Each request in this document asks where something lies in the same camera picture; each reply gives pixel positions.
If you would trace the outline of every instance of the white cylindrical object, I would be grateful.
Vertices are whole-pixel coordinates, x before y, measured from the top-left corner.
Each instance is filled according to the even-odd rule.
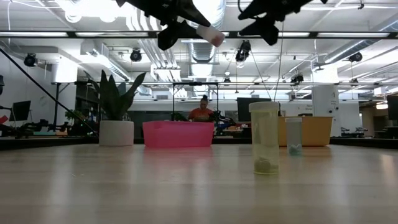
[[[134,122],[101,121],[99,127],[100,146],[134,145]]]
[[[249,111],[251,112],[254,173],[277,174],[279,171],[279,104],[251,103]]]
[[[303,153],[302,118],[285,118],[287,151],[290,155]]]
[[[199,25],[197,34],[203,39],[207,40],[209,43],[213,44],[215,47],[221,46],[225,39],[225,35],[212,26],[205,27]]]

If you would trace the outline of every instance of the clear plastic jar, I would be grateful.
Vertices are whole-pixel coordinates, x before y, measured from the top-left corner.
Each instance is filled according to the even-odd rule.
[[[279,104],[274,102],[258,102],[249,105],[254,173],[256,174],[279,172],[278,110]]]
[[[287,151],[291,156],[303,154],[302,118],[286,118]]]

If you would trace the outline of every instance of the desk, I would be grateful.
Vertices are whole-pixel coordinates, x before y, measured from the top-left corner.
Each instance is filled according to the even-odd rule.
[[[280,151],[254,175],[250,145],[60,146],[0,152],[0,217],[23,224],[398,223],[398,152]]]

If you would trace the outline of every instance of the potted plant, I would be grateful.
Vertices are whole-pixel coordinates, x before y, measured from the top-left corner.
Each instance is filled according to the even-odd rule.
[[[132,105],[137,88],[144,81],[146,73],[140,74],[131,88],[120,95],[113,76],[109,80],[104,71],[101,72],[99,85],[89,82],[99,93],[99,103],[105,112],[107,120],[102,120],[99,125],[100,146],[132,146],[134,144],[134,122],[123,121],[123,116]]]
[[[77,116],[79,116],[81,119],[84,119],[83,114],[78,111],[78,110],[73,110],[73,113]],[[66,111],[65,112],[65,117],[67,118],[67,120],[69,121],[70,125],[74,125],[75,124],[75,115],[73,115],[71,112]]]

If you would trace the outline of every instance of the white planter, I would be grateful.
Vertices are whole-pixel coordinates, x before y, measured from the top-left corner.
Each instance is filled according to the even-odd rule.
[[[99,127],[100,146],[132,146],[134,144],[134,122],[101,121]]]

